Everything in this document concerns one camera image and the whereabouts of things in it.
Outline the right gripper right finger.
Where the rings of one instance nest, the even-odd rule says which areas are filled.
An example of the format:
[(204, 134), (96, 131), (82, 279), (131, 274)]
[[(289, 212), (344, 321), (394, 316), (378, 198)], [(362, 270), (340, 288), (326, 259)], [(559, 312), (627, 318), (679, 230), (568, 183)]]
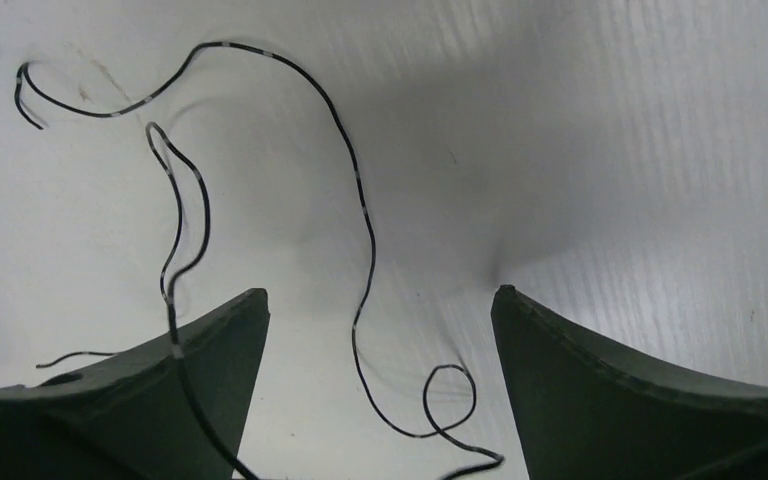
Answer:
[(491, 319), (533, 479), (768, 479), (768, 387), (690, 370), (511, 285)]

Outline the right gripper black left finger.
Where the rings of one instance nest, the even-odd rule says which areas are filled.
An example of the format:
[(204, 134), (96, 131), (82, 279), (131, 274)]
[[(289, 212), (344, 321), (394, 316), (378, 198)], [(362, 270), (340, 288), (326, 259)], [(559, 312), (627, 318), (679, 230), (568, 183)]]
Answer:
[[(179, 330), (195, 396), (237, 450), (270, 321), (250, 289)], [(167, 336), (33, 387), (0, 388), (0, 479), (228, 479), (201, 431)]]

